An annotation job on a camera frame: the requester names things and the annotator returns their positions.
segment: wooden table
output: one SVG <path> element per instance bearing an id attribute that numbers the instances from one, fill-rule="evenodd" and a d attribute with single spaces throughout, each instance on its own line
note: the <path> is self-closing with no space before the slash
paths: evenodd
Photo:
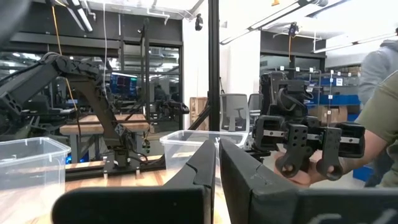
<path id="1" fill-rule="evenodd" d="M 118 121 L 122 121 L 126 119 L 128 114 L 115 115 Z M 131 116 L 129 121 L 139 121 L 145 120 L 145 116 L 143 114 L 134 114 Z M 98 118 L 95 115 L 85 116 L 82 119 L 79 119 L 79 122 L 97 122 Z M 150 125 L 147 122 L 142 123 L 123 123 L 123 126 L 128 128 L 128 130 L 132 131 L 137 135 L 137 151 L 142 152 L 142 134 L 149 130 Z M 88 148 L 94 143 L 95 145 L 95 155 L 90 155 L 90 157 L 96 157 L 99 159 L 100 153 L 100 136 L 104 133 L 104 128 L 101 124 L 81 124 L 80 131 L 82 136 L 90 136 L 89 143 L 83 148 L 83 146 L 78 145 L 78 135 L 79 129 L 76 124 L 73 125 L 64 125 L 60 128 L 60 133 L 70 138 L 70 146 L 72 149 L 72 163 L 79 162 L 80 158 L 82 158 L 86 153 Z"/>
<path id="2" fill-rule="evenodd" d="M 97 162 L 86 162 L 80 164 L 70 164 L 67 165 L 69 167 L 86 167 L 86 166 L 97 166 L 100 165 L 102 161 Z M 73 189 L 77 189 L 80 187 L 119 187 L 119 186 L 159 186 L 165 184 L 170 178 L 175 175 L 175 172 L 160 170 L 154 172 L 143 172 L 140 175 L 136 176 L 135 174 L 122 175 L 116 177 L 109 177 L 108 179 L 104 178 L 95 178 L 95 179 L 86 179 L 86 180 L 78 180 L 73 182 L 65 183 L 66 191 L 70 191 Z M 41 216 L 34 220 L 31 220 L 25 224 L 51 224 L 51 216 L 50 214 Z M 224 192 L 220 186 L 216 186 L 215 192 L 215 214 L 214 214 L 214 223 L 217 224 L 229 224 L 229 214 L 228 209 L 225 202 Z"/>

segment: clear plastic bin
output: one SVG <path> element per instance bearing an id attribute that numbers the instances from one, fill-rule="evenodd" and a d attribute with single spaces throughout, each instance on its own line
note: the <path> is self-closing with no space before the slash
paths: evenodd
<path id="1" fill-rule="evenodd" d="M 166 169 L 178 172 L 206 140 L 212 140 L 217 148 L 216 177 L 220 177 L 218 155 L 220 139 L 229 140 L 238 147 L 243 148 L 247 138 L 248 133 L 182 130 L 161 137 L 160 143 L 164 146 Z"/>
<path id="2" fill-rule="evenodd" d="M 0 142 L 0 223 L 24 223 L 50 213 L 65 192 L 69 152 L 50 138 Z"/>

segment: wooden surface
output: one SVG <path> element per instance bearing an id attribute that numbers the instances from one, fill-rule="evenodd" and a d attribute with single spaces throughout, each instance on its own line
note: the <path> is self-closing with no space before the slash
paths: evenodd
<path id="1" fill-rule="evenodd" d="M 100 164 L 102 164 L 101 161 L 86 162 L 81 164 L 67 165 L 67 168 L 97 166 Z M 77 189 L 80 187 L 158 186 L 165 184 L 169 179 L 171 179 L 175 175 L 175 173 L 176 173 L 175 171 L 173 172 L 173 171 L 160 170 L 154 172 L 143 172 L 139 176 L 136 176 L 135 174 L 129 174 L 117 177 L 110 177 L 108 179 L 95 178 L 95 179 L 78 180 L 78 181 L 65 183 L 65 188 L 66 191 L 68 192 L 70 190 Z M 26 224 L 51 224 L 51 223 L 52 222 L 50 214 L 42 215 L 41 217 L 26 222 Z M 224 192 L 221 186 L 216 186 L 214 223 L 217 224 L 230 223 Z"/>
<path id="2" fill-rule="evenodd" d="M 205 109 L 207 97 L 191 97 L 190 98 L 190 118 L 191 125 L 198 119 L 199 114 Z M 197 128 L 200 131 L 209 130 L 209 118 L 206 118 L 204 122 Z"/>
<path id="3" fill-rule="evenodd" d="M 122 121 L 126 119 L 128 114 L 115 115 L 118 121 Z M 129 121 L 138 121 L 144 120 L 145 117 L 143 114 L 134 114 L 131 116 Z M 97 116 L 89 115 L 79 120 L 79 122 L 89 122 L 89 121 L 98 121 Z M 142 123 L 124 123 L 123 126 L 128 128 L 130 131 L 142 131 L 148 130 L 149 124 L 147 122 Z M 82 134 L 102 134 L 104 132 L 104 128 L 101 124 L 81 124 L 80 125 Z M 64 125 L 60 128 L 61 134 L 78 134 L 79 129 L 77 125 Z"/>

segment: wooden tabletop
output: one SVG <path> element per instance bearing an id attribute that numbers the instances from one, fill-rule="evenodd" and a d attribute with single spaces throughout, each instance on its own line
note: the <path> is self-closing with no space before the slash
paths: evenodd
<path id="1" fill-rule="evenodd" d="M 122 115 L 115 115 L 116 119 L 118 121 L 122 121 L 126 119 L 128 114 L 122 114 Z M 131 116 L 129 121 L 139 121 L 139 120 L 145 120 L 145 116 L 143 114 L 134 114 Z M 80 119 L 79 122 L 89 122 L 93 121 L 96 122 L 98 121 L 97 116 L 95 115 L 88 115 L 85 116 L 84 118 Z M 128 128 L 130 131 L 146 131 L 149 130 L 149 124 L 147 122 L 142 122 L 142 123 L 124 123 L 123 126 Z M 80 130 L 82 134 L 102 134 L 104 133 L 104 128 L 102 127 L 101 124 L 81 124 L 80 125 Z M 79 129 L 76 124 L 74 125 L 64 125 L 60 128 L 61 134 L 78 134 Z"/>
<path id="2" fill-rule="evenodd" d="M 87 166 L 97 166 L 103 162 L 86 162 L 81 164 L 71 164 L 67 165 L 67 168 L 74 167 L 87 167 Z M 173 171 L 154 171 L 154 172 L 142 172 L 140 175 L 135 174 L 122 175 L 116 177 L 104 178 L 94 178 L 86 180 L 78 180 L 65 183 L 65 190 L 68 192 L 73 189 L 80 187 L 117 187 L 117 186 L 159 186 L 165 184 L 169 179 L 171 179 L 176 172 Z M 25 224 L 51 224 L 50 214 L 42 215 L 39 218 L 31 220 Z M 229 214 L 225 202 L 224 192 L 221 186 L 216 186 L 215 192 L 215 214 L 214 223 L 216 224 L 229 224 Z"/>

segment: olive shirt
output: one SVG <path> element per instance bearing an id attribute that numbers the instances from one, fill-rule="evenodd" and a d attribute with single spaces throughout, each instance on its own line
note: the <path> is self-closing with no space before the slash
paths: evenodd
<path id="1" fill-rule="evenodd" d="M 398 139 L 398 71 L 378 86 L 356 122 L 389 144 Z M 382 178 L 380 187 L 398 187 L 398 145 L 388 147 L 387 153 L 394 165 Z"/>

